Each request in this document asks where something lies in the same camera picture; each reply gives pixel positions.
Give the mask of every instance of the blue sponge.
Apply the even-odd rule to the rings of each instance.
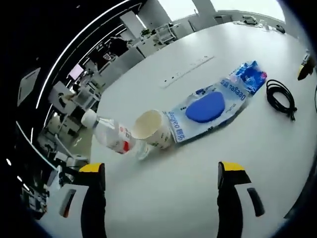
[[[206,123],[218,118],[225,108],[224,98],[220,92],[211,92],[193,102],[185,115],[196,122]]]

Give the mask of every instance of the white table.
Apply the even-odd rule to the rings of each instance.
[[[265,213],[282,222],[304,186],[317,144],[317,80],[313,75],[297,81],[304,54],[305,47],[289,35],[226,23],[168,45],[115,81],[102,95],[98,114],[131,127],[142,112],[169,110],[241,63],[257,60],[268,79],[289,88],[298,111],[295,122],[276,112],[263,86],[224,129],[141,162],[103,148],[93,137],[91,161],[106,166],[108,237],[216,237],[221,160],[244,166]],[[166,89],[159,87],[206,55],[215,58]],[[274,232],[278,222],[261,234]]]

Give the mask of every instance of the bottle label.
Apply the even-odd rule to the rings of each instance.
[[[135,145],[135,139],[132,138],[131,132],[122,125],[119,125],[118,139],[110,146],[112,150],[119,154],[125,154]]]

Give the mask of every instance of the paper cup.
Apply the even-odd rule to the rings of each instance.
[[[137,118],[131,134],[135,139],[144,140],[160,149],[169,147],[173,142],[163,114],[156,110],[147,111]]]

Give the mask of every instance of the bottle cap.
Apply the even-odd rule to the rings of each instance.
[[[93,128],[96,120],[97,114],[93,110],[88,109],[81,118],[81,123],[87,128]]]

